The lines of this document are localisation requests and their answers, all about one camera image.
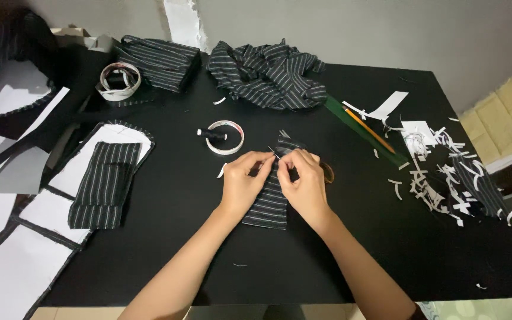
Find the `black striped fabric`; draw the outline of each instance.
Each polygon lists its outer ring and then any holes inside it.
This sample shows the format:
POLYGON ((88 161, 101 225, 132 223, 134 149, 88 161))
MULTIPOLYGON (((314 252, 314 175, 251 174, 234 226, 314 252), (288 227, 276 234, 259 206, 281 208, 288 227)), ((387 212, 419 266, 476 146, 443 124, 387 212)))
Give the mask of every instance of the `black striped fabric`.
POLYGON ((273 46, 247 44, 236 49, 219 41, 207 65, 218 87, 230 90, 232 99, 244 98, 263 108, 279 110, 324 104, 325 86, 303 77, 305 71, 324 69, 325 63, 317 56, 299 52, 285 39, 273 46))
POLYGON ((475 172, 478 170, 470 159, 465 159, 463 156, 453 157, 453 167, 456 169, 457 176, 461 179, 461 183, 465 186, 467 191, 471 193, 472 197, 483 204, 485 207, 484 214, 490 217, 497 217, 497 211, 502 209, 499 217, 507 216, 509 211, 503 201, 503 195, 497 190, 497 186, 494 185, 487 170, 482 168, 484 175, 483 177, 477 178, 477 188, 479 189, 479 191, 477 191, 473 185, 474 174, 467 171, 467 169, 461 165, 462 163, 475 172))
MULTIPOLYGON (((305 149, 305 145, 280 135, 275 153, 282 157, 291 150, 298 148, 305 149)), ((281 192, 280 182, 278 181, 278 159, 276 158, 272 165, 272 171, 264 182, 262 191, 242 218, 242 223, 285 230, 287 226, 286 206, 287 199, 281 192)))
POLYGON ((154 87, 180 92, 200 65, 200 49, 158 39, 125 35, 116 46, 119 62, 139 69, 154 87))
POLYGON ((96 143, 68 213, 71 229, 119 226, 140 146, 141 143, 96 143))
MULTIPOLYGON (((57 51, 56 38, 48 25, 29 9, 17 9, 0 23, 0 65, 8 60, 29 60, 49 79, 53 79, 57 51)), ((48 103, 52 99, 45 98, 26 109, 48 103)))

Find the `yellow pencil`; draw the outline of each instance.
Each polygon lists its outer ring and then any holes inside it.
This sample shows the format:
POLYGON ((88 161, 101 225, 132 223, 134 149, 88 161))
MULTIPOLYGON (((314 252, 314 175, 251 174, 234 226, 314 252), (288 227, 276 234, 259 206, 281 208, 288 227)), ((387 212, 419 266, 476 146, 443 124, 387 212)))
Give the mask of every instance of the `yellow pencil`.
POLYGON ((359 119, 359 117, 355 116, 354 113, 351 112, 351 110, 349 110, 349 108, 346 108, 345 106, 343 106, 343 109, 345 109, 345 111, 347 113, 349 113, 349 115, 351 117, 353 117, 353 119, 355 119, 355 121, 357 121, 360 125, 362 125, 373 137, 375 137, 378 142, 382 143, 383 146, 385 146, 386 149, 388 149, 390 152, 396 154, 396 152, 394 151, 393 147, 391 147, 388 143, 386 143, 386 141, 382 140, 381 137, 379 137, 376 133, 374 133, 374 131, 369 128, 369 126, 367 126, 364 122, 361 121, 361 119, 359 119))

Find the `thread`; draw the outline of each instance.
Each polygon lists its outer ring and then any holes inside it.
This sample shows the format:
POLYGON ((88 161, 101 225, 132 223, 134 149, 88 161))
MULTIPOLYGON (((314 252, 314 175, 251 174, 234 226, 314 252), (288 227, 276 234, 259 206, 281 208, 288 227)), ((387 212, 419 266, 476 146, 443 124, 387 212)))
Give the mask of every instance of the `thread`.
POLYGON ((218 133, 214 130, 210 129, 198 129, 197 135, 207 138, 207 139, 214 139, 214 140, 226 140, 227 136, 225 133, 218 133))

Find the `tiled floor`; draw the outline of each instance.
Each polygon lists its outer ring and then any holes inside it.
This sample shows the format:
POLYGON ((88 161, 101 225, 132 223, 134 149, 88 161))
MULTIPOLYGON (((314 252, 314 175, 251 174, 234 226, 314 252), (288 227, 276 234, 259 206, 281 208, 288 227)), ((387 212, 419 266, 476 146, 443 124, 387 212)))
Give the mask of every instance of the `tiled floor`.
MULTIPOLYGON (((433 305, 441 320, 512 320, 512 299, 437 301, 430 304, 433 305)), ((39 308, 31 320, 115 320, 123 310, 123 308, 39 308)), ((307 320, 365 320, 354 304, 303 305, 302 310, 307 320)))

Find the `tape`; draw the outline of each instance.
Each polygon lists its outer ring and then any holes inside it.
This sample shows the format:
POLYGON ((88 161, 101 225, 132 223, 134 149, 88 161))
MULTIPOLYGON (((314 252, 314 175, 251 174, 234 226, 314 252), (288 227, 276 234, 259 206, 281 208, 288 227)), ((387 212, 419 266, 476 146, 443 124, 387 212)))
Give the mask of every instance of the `tape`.
POLYGON ((209 147, 209 149, 212 150, 212 152, 226 156, 228 154, 233 154, 236 151, 240 150, 240 148, 242 148, 242 145, 244 144, 244 131, 242 130, 242 128, 239 125, 237 125, 236 123, 234 123, 232 121, 228 121, 228 120, 217 121, 214 124, 211 124, 207 129, 212 130, 216 127, 220 127, 220 126, 224 126, 224 125, 231 126, 231 127, 235 128, 236 130, 238 130, 238 133, 240 133, 240 143, 236 147, 234 147, 232 149, 228 149, 228 150, 221 150, 221 149, 217 149, 217 148, 215 148, 215 146, 211 145, 208 138, 205 138, 205 140, 207 141, 207 146, 209 147))
POLYGON ((129 63, 116 62, 106 66, 100 74, 100 83, 96 85, 96 90, 102 97, 108 101, 121 101, 131 97, 142 83, 142 77, 138 68, 129 63), (121 73, 124 77, 126 87, 124 89, 112 90, 108 84, 107 77, 111 73, 121 73))

